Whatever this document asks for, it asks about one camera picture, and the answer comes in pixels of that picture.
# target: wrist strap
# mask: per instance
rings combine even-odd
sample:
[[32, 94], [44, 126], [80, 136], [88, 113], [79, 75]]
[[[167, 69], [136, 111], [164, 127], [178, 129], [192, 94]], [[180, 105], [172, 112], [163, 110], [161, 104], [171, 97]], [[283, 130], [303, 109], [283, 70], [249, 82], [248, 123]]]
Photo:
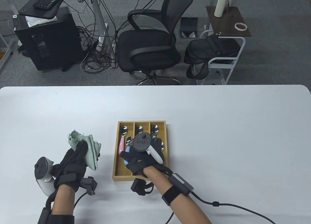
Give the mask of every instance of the wrist strap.
[[172, 201], [174, 201], [174, 199], [179, 194], [181, 194], [181, 191], [175, 185], [173, 185], [169, 190], [166, 191], [166, 193], [164, 193], [162, 199], [168, 206], [170, 206]]

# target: chair wheel base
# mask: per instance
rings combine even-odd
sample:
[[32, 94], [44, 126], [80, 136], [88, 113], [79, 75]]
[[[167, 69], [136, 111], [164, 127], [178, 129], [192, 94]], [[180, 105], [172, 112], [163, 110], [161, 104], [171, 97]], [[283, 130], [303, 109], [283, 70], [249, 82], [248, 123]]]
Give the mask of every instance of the chair wheel base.
[[145, 74], [141, 71], [139, 71], [139, 73], [143, 74], [146, 76], [145, 79], [139, 81], [136, 86], [142, 85], [143, 83], [147, 82], [147, 81], [152, 81], [153, 85], [157, 85], [157, 80], [158, 79], [164, 79], [164, 80], [168, 80], [168, 81], [175, 81], [177, 84], [176, 85], [181, 85], [181, 82], [178, 81], [176, 78], [174, 77], [169, 77], [169, 76], [158, 76], [156, 75], [156, 73], [151, 74]]

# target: chair backrest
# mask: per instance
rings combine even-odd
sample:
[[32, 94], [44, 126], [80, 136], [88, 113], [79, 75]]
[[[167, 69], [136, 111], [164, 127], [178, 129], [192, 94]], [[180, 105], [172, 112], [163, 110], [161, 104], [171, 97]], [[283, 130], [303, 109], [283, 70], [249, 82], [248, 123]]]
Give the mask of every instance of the chair backrest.
[[192, 2], [193, 0], [164, 0], [161, 9], [162, 23], [171, 37], [176, 24]]

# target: black computer case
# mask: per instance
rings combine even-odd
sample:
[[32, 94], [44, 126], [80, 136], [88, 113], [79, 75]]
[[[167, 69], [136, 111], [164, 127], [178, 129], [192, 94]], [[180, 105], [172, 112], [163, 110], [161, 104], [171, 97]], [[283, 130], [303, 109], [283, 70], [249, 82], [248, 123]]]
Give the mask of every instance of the black computer case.
[[59, 8], [56, 17], [56, 21], [33, 27], [28, 26], [25, 16], [13, 17], [15, 33], [38, 70], [66, 69], [85, 56], [68, 7]]

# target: green cloth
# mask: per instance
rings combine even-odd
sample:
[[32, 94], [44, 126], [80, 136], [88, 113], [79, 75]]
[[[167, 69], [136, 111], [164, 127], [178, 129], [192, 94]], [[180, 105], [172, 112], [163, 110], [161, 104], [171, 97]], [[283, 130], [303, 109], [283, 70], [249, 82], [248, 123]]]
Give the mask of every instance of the green cloth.
[[75, 151], [77, 149], [77, 144], [80, 141], [86, 141], [89, 146], [89, 150], [85, 155], [85, 162], [93, 171], [97, 170], [97, 157], [99, 155], [101, 144], [93, 140], [92, 135], [84, 136], [83, 134], [78, 133], [76, 130], [73, 130], [68, 135], [68, 143], [71, 148]]

